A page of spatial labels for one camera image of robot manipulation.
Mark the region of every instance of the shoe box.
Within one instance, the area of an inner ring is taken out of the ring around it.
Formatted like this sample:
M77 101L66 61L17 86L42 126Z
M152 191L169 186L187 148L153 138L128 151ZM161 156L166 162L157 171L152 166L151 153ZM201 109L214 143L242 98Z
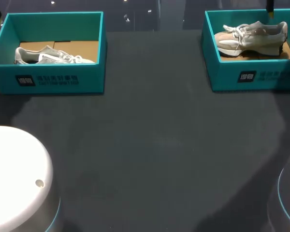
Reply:
M95 63L14 64L17 47L46 45ZM103 93L106 47L103 12L7 14L0 31L0 92Z
M214 35L224 30L223 25L237 27L257 21L288 24L288 37L280 56L248 51L236 58L220 56ZM213 91L290 90L290 9L275 10L273 19L266 10L206 11L201 47Z

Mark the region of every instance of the shoe sole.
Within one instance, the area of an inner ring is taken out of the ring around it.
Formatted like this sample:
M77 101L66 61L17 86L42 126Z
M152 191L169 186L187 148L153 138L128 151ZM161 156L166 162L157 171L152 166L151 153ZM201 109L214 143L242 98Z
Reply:
M280 47L277 46L267 46L267 47L258 47L255 49L243 49L243 50L227 50L218 48L218 51L224 56L227 57L238 57L241 53L245 51L255 51L259 54L266 55L266 56L280 56L282 53L282 45Z

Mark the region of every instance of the beige sneaker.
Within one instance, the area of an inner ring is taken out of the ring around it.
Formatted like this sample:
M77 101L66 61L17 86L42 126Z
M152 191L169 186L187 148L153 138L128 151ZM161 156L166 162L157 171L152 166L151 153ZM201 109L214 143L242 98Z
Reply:
M223 56L236 57L242 52L252 50L269 56L279 56L280 47L286 41L288 26L286 22L277 25L264 25L261 22L242 24L215 35L218 51Z

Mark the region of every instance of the shoe lace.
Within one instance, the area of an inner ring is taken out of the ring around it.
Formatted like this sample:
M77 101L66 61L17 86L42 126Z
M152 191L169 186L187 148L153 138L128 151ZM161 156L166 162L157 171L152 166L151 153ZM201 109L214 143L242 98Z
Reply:
M59 50L59 58L61 61L56 61L55 63L82 63L83 58L81 56L72 56L64 51Z
M232 27L228 27L226 25L223 25L223 28L229 32L232 33L233 37L238 38L238 45L236 47L236 49L238 48L238 46L240 44L242 44L242 41L245 41L245 36L250 36L251 35L251 31L246 31L245 27L247 27L248 24L242 24L239 25L235 28Z

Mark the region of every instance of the logo on box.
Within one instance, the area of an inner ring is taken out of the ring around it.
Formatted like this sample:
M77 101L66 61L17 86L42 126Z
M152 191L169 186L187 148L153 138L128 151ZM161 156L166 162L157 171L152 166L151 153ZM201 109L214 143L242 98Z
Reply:
M15 77L20 86L35 86L31 75L16 75Z
M238 77L237 82L253 82L255 79L255 76L257 74L257 71L243 71L241 72L240 76Z

